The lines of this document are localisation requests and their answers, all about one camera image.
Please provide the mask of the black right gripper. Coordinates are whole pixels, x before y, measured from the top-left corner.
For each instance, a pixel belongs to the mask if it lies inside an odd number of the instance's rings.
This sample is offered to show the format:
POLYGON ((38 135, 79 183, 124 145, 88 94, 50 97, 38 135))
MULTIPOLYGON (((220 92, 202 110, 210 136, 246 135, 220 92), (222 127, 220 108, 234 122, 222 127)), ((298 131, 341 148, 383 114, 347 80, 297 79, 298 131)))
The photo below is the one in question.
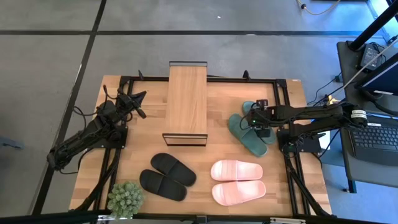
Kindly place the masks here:
POLYGON ((259 138, 269 138, 272 130, 268 127, 276 127, 276 121, 273 120, 275 106, 270 106, 262 110, 257 105, 250 107, 248 111, 248 125, 262 128, 257 130, 259 138))

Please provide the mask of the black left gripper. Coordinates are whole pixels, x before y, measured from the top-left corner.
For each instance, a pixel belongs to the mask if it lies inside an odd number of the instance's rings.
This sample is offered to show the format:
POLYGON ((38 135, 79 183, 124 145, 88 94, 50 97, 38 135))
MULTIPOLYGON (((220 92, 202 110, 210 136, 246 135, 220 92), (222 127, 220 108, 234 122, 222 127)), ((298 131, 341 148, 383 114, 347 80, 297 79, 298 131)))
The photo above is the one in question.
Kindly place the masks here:
POLYGON ((135 93, 131 95, 126 95, 124 93, 120 93, 117 97, 117 108, 123 111, 133 111, 136 110, 137 107, 141 107, 141 103, 145 98, 147 92, 142 91, 139 93, 135 93))

